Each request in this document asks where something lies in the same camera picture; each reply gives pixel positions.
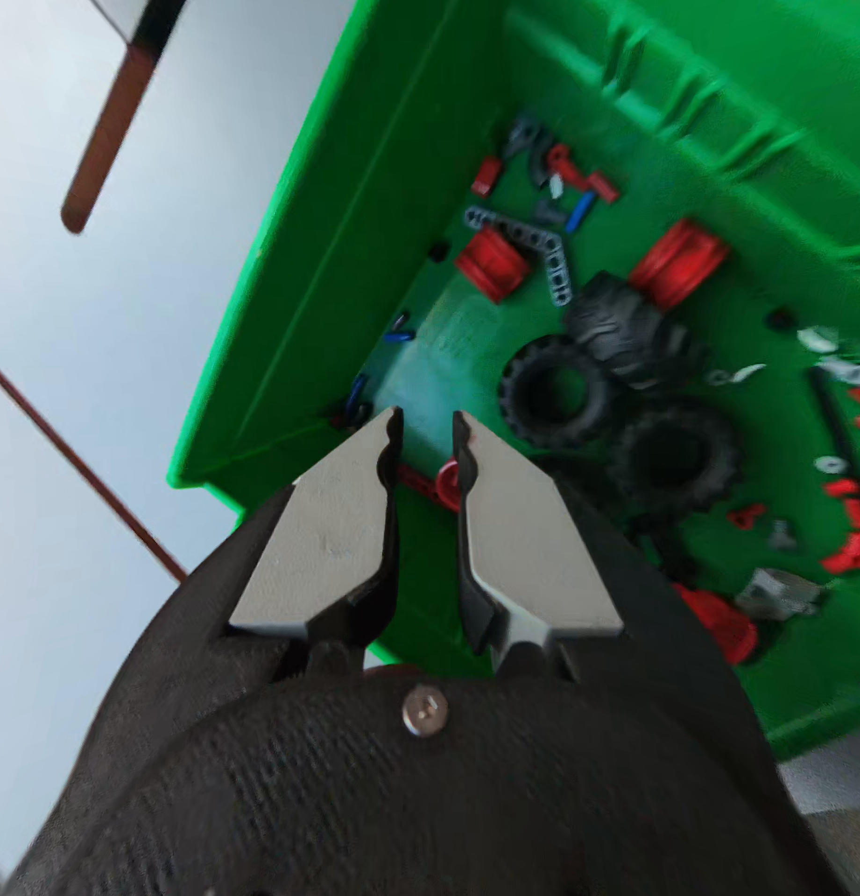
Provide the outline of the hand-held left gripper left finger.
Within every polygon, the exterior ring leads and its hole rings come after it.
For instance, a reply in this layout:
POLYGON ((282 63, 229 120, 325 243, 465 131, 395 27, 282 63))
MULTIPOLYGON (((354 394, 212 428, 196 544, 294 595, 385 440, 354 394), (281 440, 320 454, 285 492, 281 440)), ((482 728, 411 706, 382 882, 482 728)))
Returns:
POLYGON ((294 482, 234 629, 356 649, 379 638, 397 605, 403 424, 402 408, 384 409, 294 482))

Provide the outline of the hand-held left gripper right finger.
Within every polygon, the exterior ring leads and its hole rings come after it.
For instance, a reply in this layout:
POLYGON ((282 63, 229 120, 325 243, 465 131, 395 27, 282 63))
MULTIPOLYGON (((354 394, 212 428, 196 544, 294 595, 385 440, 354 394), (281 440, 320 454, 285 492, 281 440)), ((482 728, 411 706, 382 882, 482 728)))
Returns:
POLYGON ((563 663, 563 648, 625 623, 555 480, 469 412, 452 418, 458 467, 458 610, 465 638, 507 666, 563 663))

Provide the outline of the green plastic bin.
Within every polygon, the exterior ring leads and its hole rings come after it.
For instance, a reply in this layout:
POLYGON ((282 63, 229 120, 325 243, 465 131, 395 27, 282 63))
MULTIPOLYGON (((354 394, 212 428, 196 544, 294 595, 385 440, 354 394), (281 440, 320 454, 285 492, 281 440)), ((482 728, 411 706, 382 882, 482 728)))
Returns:
POLYGON ((684 521, 703 586, 761 566, 825 582, 825 608, 763 636, 740 678, 775 754, 860 728, 860 573, 816 466, 833 447, 797 330, 860 366, 860 2, 358 2, 271 198, 167 480, 244 514, 335 448, 361 404, 404 410, 433 476, 463 409, 503 421, 503 367, 560 330, 544 271, 496 306, 455 268, 482 159, 521 113, 621 192, 565 250, 574 288, 626 277, 682 218, 731 247, 671 315, 705 347, 687 392, 741 435, 741 482, 684 521), (382 336, 407 310, 412 342, 382 336))

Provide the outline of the black lego tyre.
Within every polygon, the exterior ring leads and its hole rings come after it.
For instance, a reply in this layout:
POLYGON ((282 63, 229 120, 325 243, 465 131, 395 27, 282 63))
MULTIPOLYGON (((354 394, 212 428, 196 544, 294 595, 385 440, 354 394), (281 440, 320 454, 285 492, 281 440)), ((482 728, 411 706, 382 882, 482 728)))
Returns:
POLYGON ((681 387, 703 364, 704 347, 627 280, 600 271, 567 305, 564 329, 616 381, 653 394, 681 387))
POLYGON ((726 499, 743 478, 745 459, 725 413, 677 400, 643 408, 616 432, 606 473, 631 506, 681 519, 726 499))
POLYGON ((610 419, 616 387, 570 337, 549 334, 521 347, 498 385, 503 421, 541 450, 578 449, 610 419))

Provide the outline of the red lego wheel hub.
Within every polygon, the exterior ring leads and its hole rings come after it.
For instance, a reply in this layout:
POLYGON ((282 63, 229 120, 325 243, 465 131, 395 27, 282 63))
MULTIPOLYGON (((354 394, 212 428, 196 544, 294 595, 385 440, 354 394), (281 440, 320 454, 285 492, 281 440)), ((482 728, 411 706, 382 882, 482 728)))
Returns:
POLYGON ((719 595, 703 588, 690 588, 678 581, 672 587, 710 633, 727 663, 738 666, 758 646, 755 623, 719 595))
POLYGON ((692 218, 682 218, 636 264, 628 282, 667 313, 714 275, 730 252, 725 240, 692 218))
POLYGON ((532 273, 529 261, 496 226, 484 224, 454 260, 455 268, 488 301, 499 306, 532 273))

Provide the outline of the light grey lego block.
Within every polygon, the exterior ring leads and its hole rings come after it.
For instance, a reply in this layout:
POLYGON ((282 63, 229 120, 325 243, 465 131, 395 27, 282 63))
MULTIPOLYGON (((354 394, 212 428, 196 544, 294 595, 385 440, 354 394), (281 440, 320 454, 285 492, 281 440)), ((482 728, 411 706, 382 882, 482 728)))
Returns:
POLYGON ((785 622, 818 612, 823 586, 781 569, 757 567, 733 599, 735 607, 755 621, 785 622))

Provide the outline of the grey angled lego beam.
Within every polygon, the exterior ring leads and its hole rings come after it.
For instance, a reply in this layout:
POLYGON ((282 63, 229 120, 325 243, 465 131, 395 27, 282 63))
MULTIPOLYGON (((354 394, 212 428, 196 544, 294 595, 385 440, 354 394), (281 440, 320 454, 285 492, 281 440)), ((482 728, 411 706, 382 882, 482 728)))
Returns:
POLYGON ((475 234, 484 224, 496 226, 529 261, 536 257, 548 284, 549 297, 556 308, 566 307, 573 298, 573 286, 562 238, 549 230, 479 205, 469 206, 463 223, 475 234))

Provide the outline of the black lego axle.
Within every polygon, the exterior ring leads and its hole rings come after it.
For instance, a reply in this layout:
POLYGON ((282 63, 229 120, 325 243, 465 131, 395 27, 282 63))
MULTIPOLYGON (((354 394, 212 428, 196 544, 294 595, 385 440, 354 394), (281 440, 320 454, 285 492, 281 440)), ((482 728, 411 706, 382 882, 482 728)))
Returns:
POLYGON ((805 378, 833 447, 838 456, 848 464, 850 476, 857 487, 856 495, 860 498, 860 454, 854 446, 839 406, 832 396, 828 375, 823 368, 813 365, 806 370, 805 378))

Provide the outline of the dark grey lego connector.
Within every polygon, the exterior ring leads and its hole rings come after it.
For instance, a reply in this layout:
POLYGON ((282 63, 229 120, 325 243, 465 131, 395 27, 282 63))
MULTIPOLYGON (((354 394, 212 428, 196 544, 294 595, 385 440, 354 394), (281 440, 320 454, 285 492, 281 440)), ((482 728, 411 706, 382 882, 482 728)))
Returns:
POLYGON ((514 118, 499 153, 501 160, 509 161, 519 153, 531 150, 543 129, 538 119, 532 116, 514 118))

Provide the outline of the cluster of small red pieces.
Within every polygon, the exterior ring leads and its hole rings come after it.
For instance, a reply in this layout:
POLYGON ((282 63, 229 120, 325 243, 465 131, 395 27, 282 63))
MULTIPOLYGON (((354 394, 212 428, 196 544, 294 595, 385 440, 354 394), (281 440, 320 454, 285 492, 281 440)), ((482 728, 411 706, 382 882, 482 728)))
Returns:
MULTIPOLYGON (((839 406, 837 396, 834 394, 832 387, 830 388, 832 396, 839 406)), ((860 385, 848 386, 847 393, 849 399, 860 406, 860 385)), ((841 409, 840 412, 854 442, 851 429, 860 430, 860 412, 850 419, 845 417, 841 409)), ((824 473, 832 477, 832 481, 825 485, 825 492, 829 497, 840 501, 848 524, 845 540, 833 554, 821 561, 821 565, 830 576, 836 578, 847 574, 860 573, 860 498, 856 495, 856 484, 850 476, 848 464, 838 456, 835 449, 833 462, 824 461, 820 462, 820 465, 824 473)))

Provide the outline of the brown wooden strip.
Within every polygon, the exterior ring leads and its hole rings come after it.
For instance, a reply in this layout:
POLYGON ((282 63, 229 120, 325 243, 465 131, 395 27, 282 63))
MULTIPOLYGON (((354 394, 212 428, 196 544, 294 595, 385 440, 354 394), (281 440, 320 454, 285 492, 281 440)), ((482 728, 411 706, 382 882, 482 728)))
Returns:
POLYGON ((155 68, 155 55, 148 48, 128 45, 63 200, 61 221, 74 236, 88 223, 155 68))

